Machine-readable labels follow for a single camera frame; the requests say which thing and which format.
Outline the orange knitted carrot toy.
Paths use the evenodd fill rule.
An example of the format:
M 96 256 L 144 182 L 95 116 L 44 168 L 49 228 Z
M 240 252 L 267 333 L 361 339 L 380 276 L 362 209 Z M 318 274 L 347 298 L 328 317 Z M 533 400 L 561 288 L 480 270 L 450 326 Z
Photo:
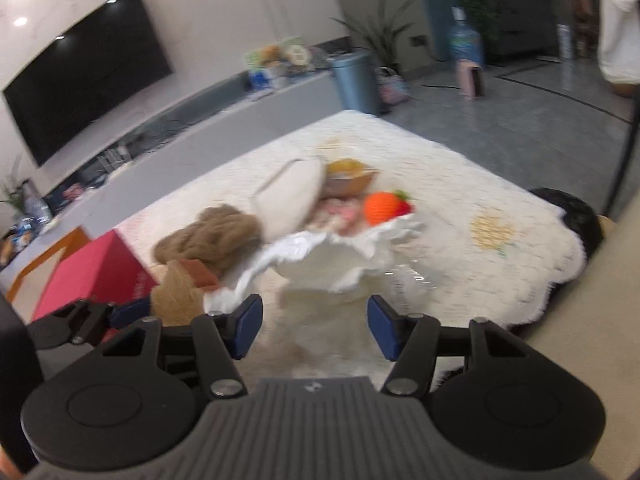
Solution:
M 412 212 L 410 197 L 402 191 L 375 192 L 362 202 L 363 219 L 369 226 L 377 226 Z

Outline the white ruffled cloth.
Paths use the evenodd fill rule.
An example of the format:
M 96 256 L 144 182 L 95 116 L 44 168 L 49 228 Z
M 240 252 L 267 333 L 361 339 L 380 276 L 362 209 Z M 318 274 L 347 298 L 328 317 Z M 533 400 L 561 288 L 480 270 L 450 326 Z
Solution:
M 231 313 L 268 270 L 298 289 L 353 292 L 364 278 L 392 270 L 398 260 L 396 247 L 415 240 L 423 230 L 424 223 L 415 214 L 406 214 L 354 236 L 311 231 L 287 235 L 250 258 L 233 287 L 206 292 L 204 312 Z

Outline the brown knitted scarf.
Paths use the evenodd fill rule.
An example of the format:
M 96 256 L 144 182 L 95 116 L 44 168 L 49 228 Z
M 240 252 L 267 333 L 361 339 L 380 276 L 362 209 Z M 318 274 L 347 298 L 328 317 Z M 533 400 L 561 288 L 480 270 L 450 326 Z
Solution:
M 153 248 L 158 263 L 198 260 L 223 276 L 262 244 L 262 226 L 255 216 L 223 204 L 201 211 L 188 226 L 165 236 Z

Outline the yellow snack packet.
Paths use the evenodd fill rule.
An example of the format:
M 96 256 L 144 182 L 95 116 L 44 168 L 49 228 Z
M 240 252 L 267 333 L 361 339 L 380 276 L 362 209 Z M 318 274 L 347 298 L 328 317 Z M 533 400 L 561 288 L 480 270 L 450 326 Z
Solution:
M 378 170 L 354 158 L 342 158 L 326 164 L 323 198 L 352 198 L 367 191 Z

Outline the pink space heater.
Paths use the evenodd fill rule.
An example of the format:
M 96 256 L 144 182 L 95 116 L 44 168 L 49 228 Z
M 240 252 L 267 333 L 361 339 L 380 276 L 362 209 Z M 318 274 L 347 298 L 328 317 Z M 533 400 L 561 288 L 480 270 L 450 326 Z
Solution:
M 485 95 L 484 70 L 475 62 L 457 62 L 457 78 L 460 93 L 465 99 L 478 99 Z

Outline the blue-grey trash bin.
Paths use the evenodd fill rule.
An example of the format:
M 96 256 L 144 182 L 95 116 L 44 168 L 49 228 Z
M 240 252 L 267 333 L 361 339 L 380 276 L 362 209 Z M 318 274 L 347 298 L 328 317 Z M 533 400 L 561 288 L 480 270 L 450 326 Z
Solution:
M 368 51 L 334 56 L 331 68 L 345 108 L 370 115 L 381 113 L 382 100 Z

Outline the cream canvas bag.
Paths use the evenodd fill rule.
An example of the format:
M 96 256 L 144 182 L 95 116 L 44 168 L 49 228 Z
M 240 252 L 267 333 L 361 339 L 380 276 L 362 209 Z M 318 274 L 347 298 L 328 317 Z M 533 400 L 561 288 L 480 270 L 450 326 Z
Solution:
M 262 227 L 262 239 L 270 243 L 299 231 L 318 202 L 325 180 L 322 158 L 298 158 L 258 188 L 250 203 Z

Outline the orange cardboard box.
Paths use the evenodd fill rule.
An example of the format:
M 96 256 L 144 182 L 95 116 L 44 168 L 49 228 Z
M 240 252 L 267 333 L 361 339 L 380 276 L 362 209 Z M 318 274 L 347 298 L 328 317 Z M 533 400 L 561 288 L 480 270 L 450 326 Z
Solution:
M 33 309 L 58 264 L 90 242 L 81 226 L 62 236 L 14 275 L 6 299 L 16 308 Z

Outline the red cardboard box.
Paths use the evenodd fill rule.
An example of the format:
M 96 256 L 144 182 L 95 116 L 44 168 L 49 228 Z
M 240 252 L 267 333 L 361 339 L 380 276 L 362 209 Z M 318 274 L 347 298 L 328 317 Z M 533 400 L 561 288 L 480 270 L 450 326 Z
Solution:
M 156 284 L 129 246 L 111 230 L 58 264 L 37 302 L 32 320 L 79 299 L 121 306 L 148 296 Z

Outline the potted green plant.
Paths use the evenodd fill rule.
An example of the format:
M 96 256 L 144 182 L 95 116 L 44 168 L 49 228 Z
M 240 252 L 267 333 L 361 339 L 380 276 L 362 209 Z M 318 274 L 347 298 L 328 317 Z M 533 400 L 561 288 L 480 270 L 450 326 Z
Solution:
M 332 21 L 358 36 L 373 52 L 381 67 L 398 72 L 398 41 L 414 25 L 413 22 L 404 22 L 402 17 L 413 3 L 413 0 L 406 0 L 397 9 L 390 11 L 387 9 L 387 0 L 378 0 L 374 18 L 361 21 L 346 13 L 344 18 L 332 18 Z

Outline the green plant in vase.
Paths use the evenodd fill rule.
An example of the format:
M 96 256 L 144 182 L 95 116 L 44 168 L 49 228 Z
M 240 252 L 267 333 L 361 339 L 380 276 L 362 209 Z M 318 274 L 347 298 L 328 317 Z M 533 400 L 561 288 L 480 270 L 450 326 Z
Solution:
M 51 209 L 30 179 L 20 180 L 21 155 L 14 159 L 11 172 L 1 180 L 1 203 L 14 212 L 14 226 L 40 233 L 53 219 Z

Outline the white lace tablecloth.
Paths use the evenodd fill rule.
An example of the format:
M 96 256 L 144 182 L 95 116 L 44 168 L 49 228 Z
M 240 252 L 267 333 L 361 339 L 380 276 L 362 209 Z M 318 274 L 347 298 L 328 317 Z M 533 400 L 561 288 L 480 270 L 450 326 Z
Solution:
M 257 292 L 264 322 L 239 368 L 267 377 L 367 376 L 390 370 L 367 326 L 367 301 L 446 326 L 488 318 L 510 328 L 538 321 L 554 285 L 587 261 L 562 210 L 446 146 L 370 115 L 344 110 L 226 162 L 119 223 L 147 264 L 155 246 L 208 207 L 251 211 L 255 197 L 294 160 L 341 156 L 376 169 L 378 190 L 404 191 L 408 216 L 351 236 L 299 229 L 234 270 L 227 295 Z

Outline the tan fuzzy cloth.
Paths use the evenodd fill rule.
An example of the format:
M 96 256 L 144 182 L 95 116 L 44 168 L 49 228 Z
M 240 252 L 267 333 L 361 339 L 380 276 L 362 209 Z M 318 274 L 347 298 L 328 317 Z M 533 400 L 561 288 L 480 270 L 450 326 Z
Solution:
M 163 326 L 187 326 L 204 314 L 204 292 L 197 288 L 189 272 L 177 260 L 167 263 L 165 275 L 150 293 L 151 314 Z

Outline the pink white knitted hat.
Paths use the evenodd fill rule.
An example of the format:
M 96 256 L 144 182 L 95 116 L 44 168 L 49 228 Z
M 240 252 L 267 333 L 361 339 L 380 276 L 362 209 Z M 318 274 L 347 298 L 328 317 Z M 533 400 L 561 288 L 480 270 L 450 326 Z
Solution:
M 311 213 L 305 229 L 312 232 L 328 232 L 341 236 L 353 236 L 361 232 L 367 223 L 363 219 L 362 203 L 358 198 L 328 198 L 320 200 Z

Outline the blue water bottle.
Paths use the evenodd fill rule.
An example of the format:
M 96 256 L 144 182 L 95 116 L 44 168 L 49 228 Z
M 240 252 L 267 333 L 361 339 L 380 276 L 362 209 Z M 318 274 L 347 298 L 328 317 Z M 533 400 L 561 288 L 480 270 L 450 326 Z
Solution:
M 454 26 L 449 32 L 449 45 L 454 62 L 468 61 L 480 67 L 485 65 L 482 36 L 466 21 L 460 6 L 451 8 Z

